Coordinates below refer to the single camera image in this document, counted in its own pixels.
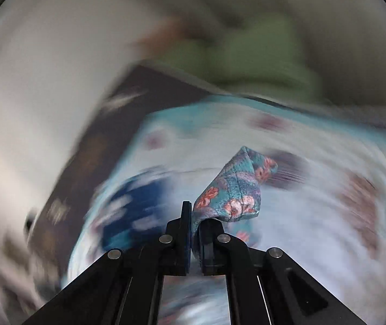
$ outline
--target wall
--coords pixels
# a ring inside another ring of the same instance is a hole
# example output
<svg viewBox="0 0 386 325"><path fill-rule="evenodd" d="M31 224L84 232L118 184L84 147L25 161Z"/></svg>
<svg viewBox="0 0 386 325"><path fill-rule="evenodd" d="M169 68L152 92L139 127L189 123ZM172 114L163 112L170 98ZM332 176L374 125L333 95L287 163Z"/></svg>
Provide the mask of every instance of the wall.
<svg viewBox="0 0 386 325"><path fill-rule="evenodd" d="M165 13L144 0L7 0L0 9L0 241L23 239L78 135Z"/></svg>

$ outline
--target cloth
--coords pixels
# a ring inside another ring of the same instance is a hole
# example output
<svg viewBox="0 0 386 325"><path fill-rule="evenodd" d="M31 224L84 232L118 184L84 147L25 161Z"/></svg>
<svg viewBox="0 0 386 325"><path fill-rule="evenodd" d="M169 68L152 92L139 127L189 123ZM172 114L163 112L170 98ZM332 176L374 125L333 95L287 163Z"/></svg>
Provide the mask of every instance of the cloth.
<svg viewBox="0 0 386 325"><path fill-rule="evenodd" d="M322 99L288 17L264 15L227 32L217 44L186 39L159 60L233 93L314 103Z"/></svg>
<svg viewBox="0 0 386 325"><path fill-rule="evenodd" d="M148 181L164 178L158 194L164 226L179 217L182 201L194 202L207 191L242 146L272 159L278 169L259 184L260 214L223 222L225 232L263 251L280 247L367 325L386 324L386 132L233 96L210 96L146 118L95 192L65 283L104 252L102 230L91 226L131 178L146 172ZM135 209L134 200L129 204ZM191 314L198 308L179 301L183 295L208 299L201 303L207 309L217 302L206 297L211 282L191 288L189 282L180 279L172 285L179 292L163 293L162 312L172 324L186 318L197 323ZM227 306L223 296L218 299ZM215 324L229 323L224 321Z"/></svg>
<svg viewBox="0 0 386 325"><path fill-rule="evenodd" d="M102 209L92 217L89 230L93 260L113 248L127 250L161 236L166 227L163 195L169 178L161 168L149 168L123 182Z"/></svg>
<svg viewBox="0 0 386 325"><path fill-rule="evenodd" d="M199 30L207 39L266 12L286 13L303 39L308 64L321 76L325 98L334 104L386 106L386 0L158 1L187 21L194 36Z"/></svg>
<svg viewBox="0 0 386 325"><path fill-rule="evenodd" d="M194 203L193 251L197 251L196 234L203 220L235 222L256 217L260 210L259 184L276 171L274 160L243 146Z"/></svg>
<svg viewBox="0 0 386 325"><path fill-rule="evenodd" d="M229 325L224 276L204 277L192 258L188 277L165 276L159 324Z"/></svg>

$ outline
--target laundry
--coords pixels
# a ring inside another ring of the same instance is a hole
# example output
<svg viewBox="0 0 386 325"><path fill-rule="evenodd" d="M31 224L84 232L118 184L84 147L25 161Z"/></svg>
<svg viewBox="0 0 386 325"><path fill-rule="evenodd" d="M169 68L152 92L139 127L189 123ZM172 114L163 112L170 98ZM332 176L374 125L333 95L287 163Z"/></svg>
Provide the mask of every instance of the laundry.
<svg viewBox="0 0 386 325"><path fill-rule="evenodd" d="M293 22L278 13L229 30L213 44L176 40L157 59L232 93L303 103L323 101L319 77L305 64Z"/></svg>
<svg viewBox="0 0 386 325"><path fill-rule="evenodd" d="M64 286L105 251L158 236L183 201L193 231L220 218L249 247L283 249L367 325L386 324L386 132L233 96L153 113L95 191ZM168 281L162 317L181 324L203 307L228 324L209 309L227 308L224 287L207 297L195 260L196 281Z"/></svg>
<svg viewBox="0 0 386 325"><path fill-rule="evenodd" d="M196 232L203 220L235 222L256 217L260 210L259 184L276 171L274 160L243 146L194 203L193 251L198 251Z"/></svg>

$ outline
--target pink flower pattern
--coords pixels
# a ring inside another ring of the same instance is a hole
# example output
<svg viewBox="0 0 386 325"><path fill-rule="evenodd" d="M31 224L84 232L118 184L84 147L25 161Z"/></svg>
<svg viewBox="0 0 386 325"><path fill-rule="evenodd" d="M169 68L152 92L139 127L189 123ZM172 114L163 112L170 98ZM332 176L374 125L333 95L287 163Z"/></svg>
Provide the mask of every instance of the pink flower pattern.
<svg viewBox="0 0 386 325"><path fill-rule="evenodd" d="M244 195L241 199L232 198L225 204L225 210L231 218L237 218L241 214L254 213L254 198L251 195Z"/></svg>
<svg viewBox="0 0 386 325"><path fill-rule="evenodd" d="M239 238L244 243L247 243L248 240L250 239L250 235L244 231L238 231L236 237Z"/></svg>
<svg viewBox="0 0 386 325"><path fill-rule="evenodd" d="M254 117L250 123L252 127L276 132L286 127L285 122L281 118L267 113Z"/></svg>
<svg viewBox="0 0 386 325"><path fill-rule="evenodd" d="M339 197L348 208L344 213L346 221L357 231L370 257L376 259L378 256L376 188L366 178L351 172L349 186Z"/></svg>
<svg viewBox="0 0 386 325"><path fill-rule="evenodd" d="M273 159L266 157L265 160L263 161L264 167L258 167L254 171L254 176L255 176L256 180L259 183L265 182L268 178L271 177L271 170L270 169L272 167L274 167L275 165L276 165L276 162Z"/></svg>
<svg viewBox="0 0 386 325"><path fill-rule="evenodd" d="M210 187L205 192L205 194L203 194L200 197L200 199L196 202L196 205L194 207L200 209L200 208L209 206L211 199L217 197L217 195L218 195L218 188L217 187Z"/></svg>
<svg viewBox="0 0 386 325"><path fill-rule="evenodd" d="M161 149L165 146L163 131L154 131L146 136L145 145L148 150Z"/></svg>

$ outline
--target teal fabric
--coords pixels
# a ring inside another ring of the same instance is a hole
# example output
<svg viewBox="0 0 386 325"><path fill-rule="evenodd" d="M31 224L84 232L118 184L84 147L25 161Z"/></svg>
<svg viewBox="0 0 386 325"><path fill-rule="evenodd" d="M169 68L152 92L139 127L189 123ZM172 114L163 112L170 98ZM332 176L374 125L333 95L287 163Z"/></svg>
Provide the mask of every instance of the teal fabric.
<svg viewBox="0 0 386 325"><path fill-rule="evenodd" d="M260 210L259 184L276 171L274 160L243 146L194 202L193 251L197 251L196 231L203 220L235 222L256 217Z"/></svg>

